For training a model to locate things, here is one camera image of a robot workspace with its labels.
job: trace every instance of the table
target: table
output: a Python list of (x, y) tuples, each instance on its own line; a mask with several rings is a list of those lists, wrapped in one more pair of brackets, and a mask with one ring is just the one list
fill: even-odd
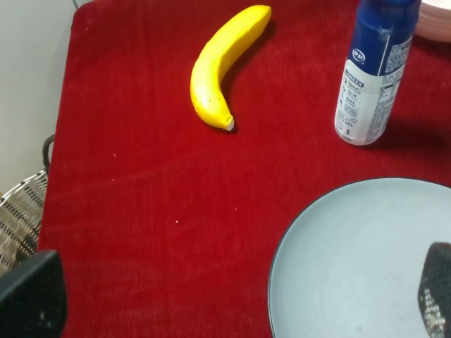
[(266, 3), (223, 82), (232, 134), (196, 116), (190, 73), (253, 1), (75, 13), (40, 242), (63, 259), (65, 337), (270, 337), (271, 259), (305, 206), (373, 177), (451, 186), (451, 45), (415, 37), (387, 131), (357, 148), (333, 129), (357, 0)]

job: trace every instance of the red tablecloth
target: red tablecloth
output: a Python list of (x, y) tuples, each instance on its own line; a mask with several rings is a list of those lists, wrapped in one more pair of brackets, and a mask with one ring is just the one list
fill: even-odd
[(414, 39), (384, 137), (357, 148), (333, 129), (357, 0), (266, 3), (223, 83), (233, 134), (197, 117), (190, 74), (254, 1), (76, 12), (40, 243), (63, 258), (66, 337), (269, 337), (271, 259), (307, 204), (371, 177), (451, 185), (450, 45)]

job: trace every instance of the yellow banana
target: yellow banana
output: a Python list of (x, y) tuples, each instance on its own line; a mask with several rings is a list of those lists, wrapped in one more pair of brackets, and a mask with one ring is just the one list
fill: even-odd
[(207, 42), (191, 74), (191, 101), (197, 115), (209, 125), (232, 130), (233, 117), (221, 92), (223, 76), (264, 31), (271, 7), (252, 6), (230, 19)]

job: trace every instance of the bottle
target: bottle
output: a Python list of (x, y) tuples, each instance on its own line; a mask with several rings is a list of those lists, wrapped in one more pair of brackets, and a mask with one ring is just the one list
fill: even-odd
[(335, 111), (335, 130), (357, 146), (384, 132), (419, 19), (421, 0), (361, 0)]

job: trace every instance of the basket handle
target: basket handle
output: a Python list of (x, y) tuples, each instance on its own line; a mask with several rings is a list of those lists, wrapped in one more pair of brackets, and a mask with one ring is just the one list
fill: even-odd
[(44, 141), (44, 145), (42, 146), (42, 162), (44, 163), (44, 170), (47, 174), (49, 173), (50, 168), (49, 149), (54, 140), (55, 135), (52, 135)]

